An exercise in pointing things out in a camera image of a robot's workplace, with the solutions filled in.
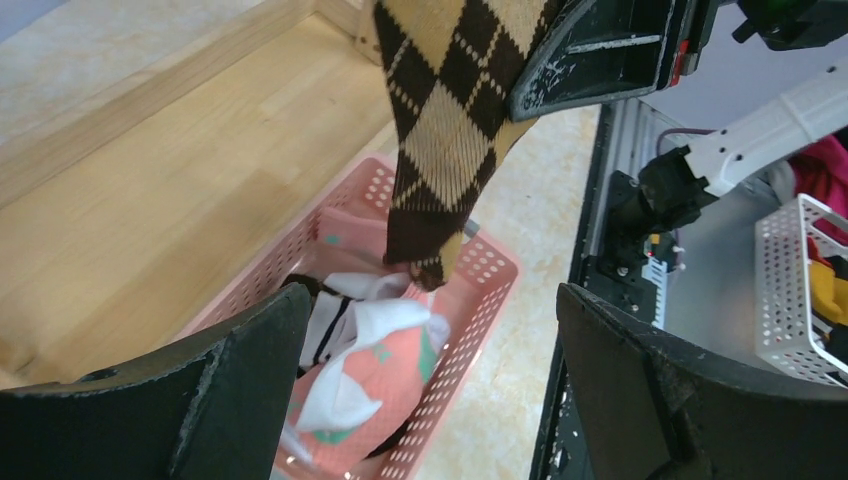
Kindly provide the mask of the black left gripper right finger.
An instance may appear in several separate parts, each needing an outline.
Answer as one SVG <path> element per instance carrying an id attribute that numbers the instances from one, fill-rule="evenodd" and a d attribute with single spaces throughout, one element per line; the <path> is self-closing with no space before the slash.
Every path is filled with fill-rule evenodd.
<path id="1" fill-rule="evenodd" d="M 847 392 L 634 319 L 576 284 L 559 337 L 598 479 L 843 479 Z"/>

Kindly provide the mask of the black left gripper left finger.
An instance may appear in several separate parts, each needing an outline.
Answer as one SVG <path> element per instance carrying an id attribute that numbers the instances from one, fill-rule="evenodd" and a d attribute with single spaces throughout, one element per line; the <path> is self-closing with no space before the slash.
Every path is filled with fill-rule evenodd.
<path id="1" fill-rule="evenodd" d="M 73 383 L 1 394 L 5 479 L 267 479 L 311 297 L 231 318 Z"/>

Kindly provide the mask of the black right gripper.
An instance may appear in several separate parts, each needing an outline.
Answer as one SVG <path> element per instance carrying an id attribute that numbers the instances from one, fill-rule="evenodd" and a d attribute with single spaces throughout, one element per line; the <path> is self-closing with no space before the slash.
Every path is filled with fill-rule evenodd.
<path id="1" fill-rule="evenodd" d="M 514 122 L 642 96 L 693 74 L 719 0 L 568 1 L 508 97 Z"/>

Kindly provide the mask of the pink plastic basket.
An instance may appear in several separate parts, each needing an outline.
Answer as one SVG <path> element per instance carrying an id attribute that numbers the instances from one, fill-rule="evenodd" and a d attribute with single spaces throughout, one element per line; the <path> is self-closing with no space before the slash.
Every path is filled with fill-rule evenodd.
<path id="1" fill-rule="evenodd" d="M 280 289 L 321 280 L 308 319 L 271 475 L 410 479 L 519 277 L 483 233 L 463 240 L 456 271 L 432 293 L 382 262 L 395 171 L 355 160 L 183 329 L 190 335 Z"/>

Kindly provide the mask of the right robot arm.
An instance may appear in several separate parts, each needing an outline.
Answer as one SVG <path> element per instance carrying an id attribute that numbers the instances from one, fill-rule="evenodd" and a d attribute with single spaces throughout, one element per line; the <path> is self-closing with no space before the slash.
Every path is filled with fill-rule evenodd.
<path id="1" fill-rule="evenodd" d="M 843 1 L 743 1 L 737 43 L 774 51 L 820 48 L 847 33 Z M 533 51 L 509 98 L 513 120 L 623 100 L 668 87 L 696 69 L 715 1 L 570 1 Z M 694 222 L 740 182 L 847 123 L 847 60 L 727 126 L 659 155 L 604 222 L 606 249 L 640 248 L 652 234 Z"/>

